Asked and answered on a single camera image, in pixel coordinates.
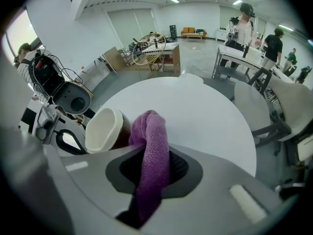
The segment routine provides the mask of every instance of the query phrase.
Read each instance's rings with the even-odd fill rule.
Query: cable
[[[61,66],[62,66],[62,68],[63,68],[63,69],[60,69],[60,71],[63,72],[70,80],[72,80],[73,82],[79,83],[79,84],[82,84],[82,83],[83,83],[82,78],[81,78],[75,71],[73,71],[73,70],[71,70],[71,69],[68,69],[68,68],[64,68],[63,64],[61,63],[60,59],[59,59],[57,56],[52,55],[52,54],[49,54],[48,56],[53,56],[53,57],[56,57],[56,58],[58,59],[58,61],[60,62]],[[78,81],[73,80],[73,79],[69,76],[69,74],[68,74],[68,72],[67,72],[66,70],[69,70],[69,71],[74,72],[75,75],[79,77],[79,79],[81,80],[81,82],[78,82]]]
[[[40,57],[42,57],[43,56],[43,54],[45,53],[45,50],[44,50],[44,52],[40,55],[40,56],[38,56],[38,57],[35,57],[33,60],[32,60],[32,62],[34,63],[35,62],[35,60],[37,59],[37,58],[40,58]]]
[[[35,80],[36,80],[36,82],[35,83],[33,83],[33,89],[34,89],[34,91],[36,91],[36,92],[38,92],[38,93],[41,93],[45,98],[46,98],[46,100],[47,100],[47,102],[49,103],[49,98],[48,97],[50,97],[49,95],[48,95],[48,97],[47,97],[47,93],[45,92],[45,90],[41,87],[41,84],[38,82],[38,80],[37,80],[37,77],[36,77],[36,75],[35,75],[35,67],[34,67],[34,65],[35,65],[35,59],[37,59],[37,58],[39,58],[39,57],[41,57],[44,53],[45,53],[45,50],[44,50],[44,52],[40,55],[40,56],[38,56],[38,57],[36,57],[36,58],[34,58],[33,60],[32,60],[32,66],[33,66],[33,76],[34,76],[34,78],[35,78]]]

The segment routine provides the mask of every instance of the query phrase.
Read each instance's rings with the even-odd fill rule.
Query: black pants
[[[235,41],[230,41],[228,44],[226,44],[227,47],[231,47],[231,48],[234,48],[234,49],[238,49],[238,50],[241,50],[241,51],[244,51],[244,46],[242,46],[241,44],[235,42]],[[220,62],[220,66],[224,66],[226,65],[228,60],[226,59],[222,59],[221,62]],[[231,62],[231,65],[230,67],[231,68],[236,68],[237,66],[237,63],[235,62]]]

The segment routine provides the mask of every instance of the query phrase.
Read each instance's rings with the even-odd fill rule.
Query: white round table
[[[256,150],[250,128],[235,105],[217,90],[177,77],[133,84],[102,107],[115,108],[130,122],[147,110],[166,120],[168,142],[227,159],[255,176]]]

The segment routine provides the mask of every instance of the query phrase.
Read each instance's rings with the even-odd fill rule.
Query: person
[[[282,29],[276,28],[274,33],[275,35],[268,35],[265,38],[265,43],[267,44],[268,48],[265,52],[265,56],[261,65],[267,70],[270,70],[275,65],[277,58],[277,65],[280,65],[282,57],[283,42],[280,39],[283,37],[284,32]]]
[[[224,45],[241,51],[247,50],[251,39],[254,35],[253,22],[251,17],[254,17],[253,8],[248,3],[243,3],[240,6],[241,16],[236,18],[231,18],[229,25],[226,30],[229,32],[227,40],[224,42]],[[222,59],[220,66],[225,66],[227,63],[226,59]],[[231,68],[237,68],[235,62],[231,62]]]
[[[295,51],[296,49],[293,48],[292,52],[289,53],[287,60],[285,61],[283,72],[287,71],[291,67],[291,65],[293,64],[295,65],[296,63]]]
[[[34,59],[36,53],[40,53],[42,55],[48,56],[50,59],[54,61],[56,65],[58,65],[58,58],[53,56],[50,51],[46,49],[36,49],[36,50],[31,50],[31,45],[29,43],[24,43],[20,46],[18,50],[18,55],[17,59],[20,62],[18,66],[18,73],[24,78],[24,80],[33,88],[34,92],[36,95],[32,96],[32,99],[37,101],[39,100],[42,104],[44,105],[49,105],[53,104],[52,98],[47,97],[45,94],[41,93],[39,89],[34,87],[33,81],[30,78],[29,71],[28,71],[28,64],[23,64],[21,63],[23,59],[26,59],[28,61],[31,61]],[[84,112],[84,115],[88,118],[92,118],[95,113],[91,110],[88,109],[87,111]]]

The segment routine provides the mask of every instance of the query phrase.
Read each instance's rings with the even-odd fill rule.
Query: white chair
[[[277,96],[285,123],[291,128],[291,133],[279,141],[291,139],[300,134],[313,120],[312,92],[303,84],[286,83],[277,78],[272,78],[268,87]]]
[[[265,82],[257,91],[253,84],[263,75],[266,75]],[[247,121],[252,135],[260,139],[256,144],[257,148],[291,133],[291,128],[282,119],[274,119],[271,116],[264,98],[264,91],[271,76],[271,72],[261,68],[248,83],[237,81],[234,97],[231,99]]]
[[[190,81],[194,81],[196,83],[203,84],[203,79],[201,77],[193,75],[191,73],[183,73],[182,75],[179,76],[179,78],[184,78]]]

